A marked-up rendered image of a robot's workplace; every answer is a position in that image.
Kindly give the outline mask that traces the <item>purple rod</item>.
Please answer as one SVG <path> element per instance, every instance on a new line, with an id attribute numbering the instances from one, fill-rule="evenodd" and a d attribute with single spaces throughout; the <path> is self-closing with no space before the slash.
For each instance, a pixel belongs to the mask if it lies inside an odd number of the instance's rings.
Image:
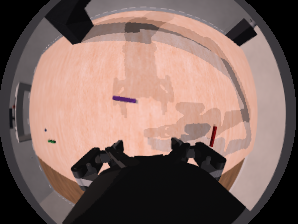
<path id="1" fill-rule="evenodd" d="M 136 103 L 136 99 L 126 98 L 126 97 L 119 97 L 119 96 L 113 96 L 112 100 Z"/>

